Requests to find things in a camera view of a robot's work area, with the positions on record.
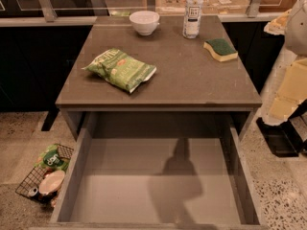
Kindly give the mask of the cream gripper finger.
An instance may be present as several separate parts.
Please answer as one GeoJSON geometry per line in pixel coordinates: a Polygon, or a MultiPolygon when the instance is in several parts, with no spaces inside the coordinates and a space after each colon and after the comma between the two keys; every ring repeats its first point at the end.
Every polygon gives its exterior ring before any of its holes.
{"type": "Polygon", "coordinates": [[[278,126],[286,122],[307,100],[307,58],[295,60],[287,69],[278,89],[272,95],[268,110],[268,124],[278,126]]]}
{"type": "Polygon", "coordinates": [[[264,32],[270,35],[284,35],[291,11],[292,10],[284,11],[274,20],[268,22],[264,28],[264,32]]]}

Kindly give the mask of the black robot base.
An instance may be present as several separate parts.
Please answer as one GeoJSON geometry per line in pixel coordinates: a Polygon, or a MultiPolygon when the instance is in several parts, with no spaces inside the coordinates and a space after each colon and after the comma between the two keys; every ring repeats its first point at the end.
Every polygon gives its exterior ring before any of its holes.
{"type": "Polygon", "coordinates": [[[307,154],[307,101],[302,103],[288,121],[278,125],[266,125],[256,120],[272,154],[277,157],[298,157],[307,154]]]}

